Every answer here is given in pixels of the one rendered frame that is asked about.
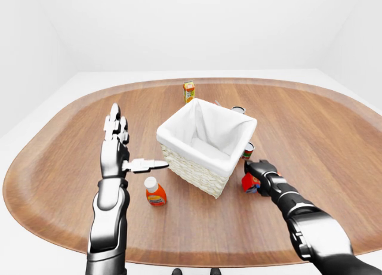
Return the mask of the red printed food box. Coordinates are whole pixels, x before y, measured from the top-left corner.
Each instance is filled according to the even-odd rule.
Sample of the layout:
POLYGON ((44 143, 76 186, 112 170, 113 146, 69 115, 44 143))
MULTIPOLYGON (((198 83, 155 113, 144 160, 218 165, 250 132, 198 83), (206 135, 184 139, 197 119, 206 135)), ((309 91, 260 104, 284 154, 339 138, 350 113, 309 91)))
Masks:
POLYGON ((249 172, 242 178, 243 190, 246 193, 256 193, 261 186, 260 180, 251 175, 249 172))

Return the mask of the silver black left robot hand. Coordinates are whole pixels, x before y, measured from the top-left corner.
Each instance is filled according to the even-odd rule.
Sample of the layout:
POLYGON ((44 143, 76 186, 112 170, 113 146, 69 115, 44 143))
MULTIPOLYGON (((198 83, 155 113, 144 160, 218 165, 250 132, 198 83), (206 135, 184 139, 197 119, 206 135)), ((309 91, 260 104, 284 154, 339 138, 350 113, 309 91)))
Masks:
POLYGON ((169 167, 164 160, 130 160, 128 121, 121 115, 120 107, 113 103, 104 123, 104 141, 101 146, 100 165, 103 178, 125 177, 127 172, 150 172, 169 167))

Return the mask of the orange juice carton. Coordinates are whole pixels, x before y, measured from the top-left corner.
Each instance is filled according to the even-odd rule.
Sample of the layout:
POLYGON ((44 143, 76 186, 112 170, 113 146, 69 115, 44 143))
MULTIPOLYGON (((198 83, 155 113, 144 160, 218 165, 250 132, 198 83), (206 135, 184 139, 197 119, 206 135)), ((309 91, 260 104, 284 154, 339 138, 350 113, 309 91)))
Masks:
POLYGON ((187 104, 195 97, 195 84, 193 81, 187 81, 183 84, 183 98, 187 104))

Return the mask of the orange sauce bottle white cap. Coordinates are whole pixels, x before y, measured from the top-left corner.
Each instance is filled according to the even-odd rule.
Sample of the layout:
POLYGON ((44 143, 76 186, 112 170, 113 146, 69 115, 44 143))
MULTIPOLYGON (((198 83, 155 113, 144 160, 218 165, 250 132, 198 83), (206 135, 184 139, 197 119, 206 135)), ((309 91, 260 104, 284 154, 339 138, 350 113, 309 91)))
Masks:
POLYGON ((147 201, 153 206, 162 206, 167 202, 167 195, 155 177, 147 177, 144 181, 147 201))

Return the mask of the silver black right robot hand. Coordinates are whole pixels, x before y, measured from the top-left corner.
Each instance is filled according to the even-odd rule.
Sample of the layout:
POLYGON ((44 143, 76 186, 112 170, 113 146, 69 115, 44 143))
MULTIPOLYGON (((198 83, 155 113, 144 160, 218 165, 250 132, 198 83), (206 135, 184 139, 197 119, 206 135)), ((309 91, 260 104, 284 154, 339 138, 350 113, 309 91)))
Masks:
POLYGON ((269 163, 267 160, 259 160, 258 162, 246 160, 244 163, 244 172, 250 173, 253 177, 260 181, 260 188, 258 192, 262 196, 270 196, 270 189, 272 185, 268 179, 268 175, 279 176, 274 165, 269 163))

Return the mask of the red labelled tin can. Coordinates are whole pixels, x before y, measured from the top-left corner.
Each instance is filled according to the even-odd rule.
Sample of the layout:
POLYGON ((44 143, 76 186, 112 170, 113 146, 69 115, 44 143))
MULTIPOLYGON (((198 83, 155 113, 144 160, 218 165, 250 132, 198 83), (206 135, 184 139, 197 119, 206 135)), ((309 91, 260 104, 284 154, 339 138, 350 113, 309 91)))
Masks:
POLYGON ((243 151, 243 154, 241 156, 242 159, 249 159, 254 151, 255 147, 253 143, 248 142, 245 146, 245 149, 243 151))

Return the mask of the white wicker basket with liner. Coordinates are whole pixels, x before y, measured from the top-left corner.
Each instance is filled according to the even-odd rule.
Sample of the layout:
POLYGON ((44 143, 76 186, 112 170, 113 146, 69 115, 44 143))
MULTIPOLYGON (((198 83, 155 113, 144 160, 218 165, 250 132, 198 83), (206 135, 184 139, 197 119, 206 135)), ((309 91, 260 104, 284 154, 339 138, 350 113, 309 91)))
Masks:
POLYGON ((170 170, 218 198, 256 129, 257 120, 195 98, 156 132, 170 170))

